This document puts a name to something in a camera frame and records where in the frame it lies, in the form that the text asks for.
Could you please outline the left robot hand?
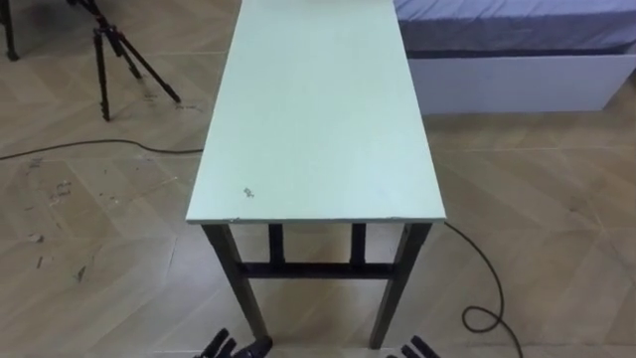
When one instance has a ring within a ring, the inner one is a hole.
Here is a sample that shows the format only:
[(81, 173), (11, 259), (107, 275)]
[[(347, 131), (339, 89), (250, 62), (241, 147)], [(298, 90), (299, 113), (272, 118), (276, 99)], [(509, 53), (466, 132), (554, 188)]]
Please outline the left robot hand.
[(239, 347), (229, 331), (222, 328), (195, 358), (265, 358), (272, 347), (273, 340), (269, 336)]

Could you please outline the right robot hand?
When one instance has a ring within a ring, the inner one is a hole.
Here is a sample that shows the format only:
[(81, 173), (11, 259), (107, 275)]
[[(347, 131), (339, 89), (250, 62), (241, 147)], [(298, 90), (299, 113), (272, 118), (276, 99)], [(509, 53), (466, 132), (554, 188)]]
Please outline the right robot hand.
[(440, 358), (440, 355), (420, 336), (413, 335), (399, 349), (399, 355), (389, 354), (387, 358)]

